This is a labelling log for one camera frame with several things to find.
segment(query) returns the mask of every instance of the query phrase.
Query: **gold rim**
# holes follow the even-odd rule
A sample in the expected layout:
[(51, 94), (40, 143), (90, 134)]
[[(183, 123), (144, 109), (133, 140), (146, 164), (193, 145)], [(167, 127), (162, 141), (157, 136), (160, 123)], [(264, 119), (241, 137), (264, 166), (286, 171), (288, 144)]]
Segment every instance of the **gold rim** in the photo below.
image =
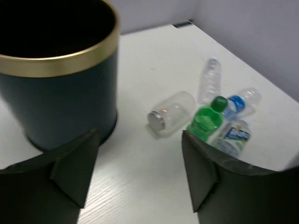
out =
[(102, 1), (115, 16), (114, 28), (104, 40), (83, 51), (57, 57), (22, 58), (0, 54), (0, 73), (18, 77), (57, 77), (89, 69), (107, 59), (117, 49), (120, 25), (115, 8)]

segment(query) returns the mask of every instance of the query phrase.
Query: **blue bottle label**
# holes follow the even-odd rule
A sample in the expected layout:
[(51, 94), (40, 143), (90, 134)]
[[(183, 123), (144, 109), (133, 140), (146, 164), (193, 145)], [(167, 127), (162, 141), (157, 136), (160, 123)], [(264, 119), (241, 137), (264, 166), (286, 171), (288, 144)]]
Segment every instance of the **blue bottle label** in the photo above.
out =
[(236, 128), (232, 127), (225, 135), (224, 139), (232, 139), (232, 140), (241, 140), (247, 142), (250, 138), (250, 134), (243, 130), (237, 130)]
[(224, 110), (223, 115), (227, 119), (232, 119), (234, 116), (245, 108), (244, 100), (239, 96), (231, 96), (228, 98), (228, 106)]

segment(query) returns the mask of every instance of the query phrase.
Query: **green bottle cap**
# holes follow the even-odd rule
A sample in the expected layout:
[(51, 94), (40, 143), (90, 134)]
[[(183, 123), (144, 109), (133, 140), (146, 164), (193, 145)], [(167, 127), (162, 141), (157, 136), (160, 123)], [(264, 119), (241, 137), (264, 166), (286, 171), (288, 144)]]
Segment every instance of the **green bottle cap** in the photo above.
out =
[(212, 103), (211, 108), (216, 112), (222, 112), (228, 106), (228, 100), (224, 97), (216, 97)]

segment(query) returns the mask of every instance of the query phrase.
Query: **silver bottle cap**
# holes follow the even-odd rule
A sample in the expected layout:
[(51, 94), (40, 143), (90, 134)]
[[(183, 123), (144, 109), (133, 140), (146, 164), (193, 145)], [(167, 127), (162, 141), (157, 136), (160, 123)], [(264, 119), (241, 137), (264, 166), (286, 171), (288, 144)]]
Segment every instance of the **silver bottle cap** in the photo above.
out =
[(149, 126), (156, 132), (165, 129), (164, 119), (156, 111), (152, 111), (148, 114), (148, 122), (149, 122)]

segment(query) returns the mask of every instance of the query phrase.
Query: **bottle cap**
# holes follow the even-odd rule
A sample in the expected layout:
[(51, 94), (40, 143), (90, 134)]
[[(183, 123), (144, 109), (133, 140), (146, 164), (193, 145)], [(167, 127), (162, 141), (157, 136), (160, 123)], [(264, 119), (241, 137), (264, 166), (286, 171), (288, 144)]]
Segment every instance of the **bottle cap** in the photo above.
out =
[(216, 112), (222, 112), (228, 106), (228, 100), (222, 96), (217, 96), (211, 103), (211, 108)]
[(156, 111), (152, 111), (148, 114), (148, 122), (149, 126), (156, 132), (165, 129), (164, 119)]

